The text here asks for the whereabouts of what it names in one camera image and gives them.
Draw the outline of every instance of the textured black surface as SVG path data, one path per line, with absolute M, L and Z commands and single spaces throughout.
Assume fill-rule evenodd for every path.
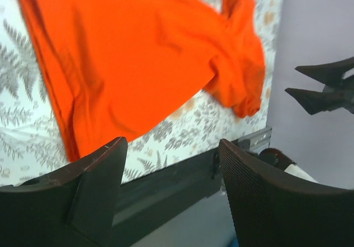
M 289 175 L 221 140 L 240 247 L 354 246 L 354 191 Z
M 281 246 L 266 189 L 259 175 L 234 159 L 228 143 L 220 142 L 218 151 L 240 246 Z

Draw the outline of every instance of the leaf print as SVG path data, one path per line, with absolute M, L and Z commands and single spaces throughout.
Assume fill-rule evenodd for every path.
M 8 139 L 8 136 L 0 131 L 0 150 L 3 150 L 8 157 L 12 159 L 23 158 L 23 151 L 20 151 L 20 148 L 15 143 L 11 143 L 11 140 Z
M 35 128 L 36 130 L 46 129 L 47 127 L 59 129 L 56 118 L 53 115 L 50 115 L 50 117 L 43 115 L 36 119 L 33 124 L 29 124 L 28 126 Z
M 144 146 L 145 146 L 144 141 L 138 139 L 138 140 L 135 140 L 133 142 L 130 142 L 128 144 L 128 149 L 129 150 L 131 149 L 132 151 L 140 152 L 141 150 L 143 150 Z
M 182 145 L 182 142 L 183 142 L 182 139 L 177 139 L 175 137 L 172 137 L 165 145 L 165 150 L 177 149 Z
M 185 127 L 188 127 L 188 125 L 190 124 L 190 121 L 192 121 L 192 120 L 193 120 L 193 117 L 190 116 L 189 114 L 182 116 L 180 119 L 173 122 L 174 130 L 179 131 Z
M 158 126 L 153 128 L 150 132 L 155 141 L 159 143 L 166 139 L 167 135 L 172 133 L 173 123 L 171 121 L 162 121 Z
M 183 140 L 182 146 L 186 147 L 191 145 L 194 142 L 196 136 L 198 136 L 200 130 L 198 128 L 192 128 L 190 130 L 183 129 L 179 137 Z
M 48 96 L 48 90 L 45 86 L 43 78 L 39 79 L 39 95 L 40 95 L 40 99 L 42 99 L 42 101 L 45 102 Z
M 143 165 L 145 173 L 150 173 L 155 169 L 152 161 L 148 161 L 146 159 L 142 159 L 138 157 L 138 161 Z
M 54 170 L 67 164 L 62 141 L 48 142 L 42 140 L 34 143 L 25 142 L 24 144 L 27 145 L 27 152 L 33 153 L 41 166 L 46 165 L 51 170 Z
M 165 167 L 167 167 L 167 155 L 166 155 L 165 162 L 164 162 L 164 168 Z
M 215 128 L 216 128 L 216 124 L 217 124 L 217 121 L 213 121 L 213 122 L 206 122 L 205 125 L 204 125 L 204 128 L 203 128 L 203 133 L 212 133 L 215 131 Z
M 199 110 L 196 110 L 194 111 L 194 115 L 197 116 L 197 117 L 200 117 L 201 116 L 201 113 Z
M 12 27 L 6 20 L 3 22 L 4 29 L 8 36 L 11 38 L 13 43 L 16 45 L 20 53 L 25 53 L 25 55 L 34 55 L 34 50 L 30 40 L 23 36 L 19 31 Z
M 156 169 L 161 169 L 162 168 L 162 160 L 161 160 L 161 155 L 160 152 L 157 151 L 157 162 L 156 162 Z
M 214 116 L 216 114 L 214 110 L 216 107 L 219 107 L 219 104 L 215 104 L 214 99 L 212 99 L 211 97 L 208 98 L 207 102 L 203 102 L 201 105 L 199 105 L 201 116 L 202 117 Z
M 7 50 L 0 44 L 0 92 L 7 89 L 11 95 L 18 98 L 18 79 L 24 83 L 26 94 L 30 101 L 33 101 L 33 87 L 37 79 L 41 80 L 41 73 L 38 68 L 37 58 L 30 40 L 18 32 L 15 28 L 3 22 L 4 29 L 11 38 L 19 54 L 14 50 Z M 43 102 L 46 99 L 46 88 L 40 82 L 40 96 Z
M 32 114 L 30 110 L 25 110 L 25 108 L 0 107 L 0 122 L 4 127 L 9 124 L 19 126 L 30 121 Z
M 60 139 L 60 131 L 57 127 L 45 127 L 45 130 L 50 137 Z
M 150 135 L 151 135 L 151 132 L 148 132 L 145 135 L 143 135 L 142 140 L 144 143 L 147 143 L 149 141 Z
M 141 173 L 137 169 L 128 169 L 124 168 L 124 178 L 128 179 L 129 181 L 136 179 L 140 176 Z

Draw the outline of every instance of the black plastic piece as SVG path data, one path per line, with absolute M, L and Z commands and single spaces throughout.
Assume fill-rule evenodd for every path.
M 297 71 L 326 85 L 323 92 L 295 88 L 285 91 L 310 115 L 341 107 L 354 113 L 354 75 L 343 78 L 352 68 L 354 57 L 329 64 L 298 66 Z
M 277 164 L 279 163 L 279 159 L 277 158 L 277 156 L 272 153 L 265 153 L 261 156 L 258 156 L 258 159 L 273 167 L 276 167 Z
M 289 175 L 227 140 L 219 156 L 240 247 L 354 246 L 354 191 Z
M 333 88 L 340 88 L 343 84 L 343 75 L 354 68 L 354 57 L 335 63 L 320 65 L 297 66 L 296 71 Z
M 21 186 L 0 188 L 0 245 L 106 246 L 126 161 L 117 138 Z

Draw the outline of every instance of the black frame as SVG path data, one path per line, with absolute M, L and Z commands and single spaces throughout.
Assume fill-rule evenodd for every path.
M 131 246 L 220 186 L 217 148 L 123 184 L 108 246 Z

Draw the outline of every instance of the fern pattern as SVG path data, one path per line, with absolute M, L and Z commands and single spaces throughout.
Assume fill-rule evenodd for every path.
M 221 9 L 221 0 L 203 1 L 216 11 Z M 266 126 L 269 101 L 266 92 L 272 81 L 282 0 L 256 1 L 254 27 L 262 40 L 267 64 L 261 110 L 241 120 L 210 95 L 199 91 L 177 113 L 128 144 L 123 182 L 214 148 L 221 138 L 237 139 Z M 14 0 L 0 2 L 0 186 L 3 186 L 46 174 L 66 165 L 67 159 L 20 8 Z M 268 19 L 264 24 L 266 14 L 273 20 Z
M 33 87 L 38 80 L 41 99 L 45 101 L 46 89 L 44 89 L 45 85 L 31 41 L 6 20 L 3 21 L 3 28 L 15 49 L 10 50 L 0 44 L 0 92 L 7 89 L 15 99 L 18 99 L 19 80 L 21 80 L 28 99 L 33 101 Z

